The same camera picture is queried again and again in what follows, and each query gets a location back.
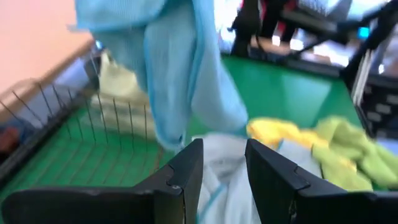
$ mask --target green surface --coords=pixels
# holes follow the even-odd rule
[[[349,94],[339,80],[232,57],[224,62],[250,118],[287,119],[304,128],[337,114],[360,125]],[[0,193],[1,200],[10,192],[34,185],[133,186],[173,156],[155,142],[147,145],[139,137],[79,125],[85,113],[83,109],[76,112],[62,126],[6,185]],[[194,119],[188,135],[208,131]]]
[[[173,158],[154,141],[93,129],[77,111],[0,193],[43,185],[132,187]]]
[[[224,64],[235,80],[250,118],[280,118],[301,128],[311,128],[319,119],[340,115],[361,125],[341,80],[235,57],[224,58]],[[208,131],[194,119],[188,133]]]

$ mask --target light blue towel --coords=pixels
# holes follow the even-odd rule
[[[77,29],[88,29],[117,63],[134,70],[149,95],[157,139],[179,150],[192,113],[233,132],[248,120],[221,63],[213,0],[75,0]]]

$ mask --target red clothing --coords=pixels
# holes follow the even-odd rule
[[[261,1],[261,18],[264,18],[267,11],[267,0]],[[285,9],[294,9],[296,7],[296,0],[290,0],[286,5]],[[285,24],[283,22],[278,22],[277,29],[279,32],[283,32],[285,30]]]

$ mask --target yellow-green towel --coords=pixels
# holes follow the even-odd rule
[[[325,179],[346,190],[370,190],[371,181],[381,187],[398,187],[398,157],[368,138],[362,129],[333,116],[321,120],[315,132],[329,142],[328,149],[314,145],[312,152]],[[344,159],[356,163],[363,174],[342,166]]]

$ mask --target wire rack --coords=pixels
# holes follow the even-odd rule
[[[33,132],[0,167],[1,201],[43,185],[133,186],[173,158],[147,131],[152,124],[145,105],[134,114],[137,105],[87,86],[27,80],[0,96],[2,121]],[[105,112],[113,115],[112,125]],[[144,130],[134,127],[138,118]]]

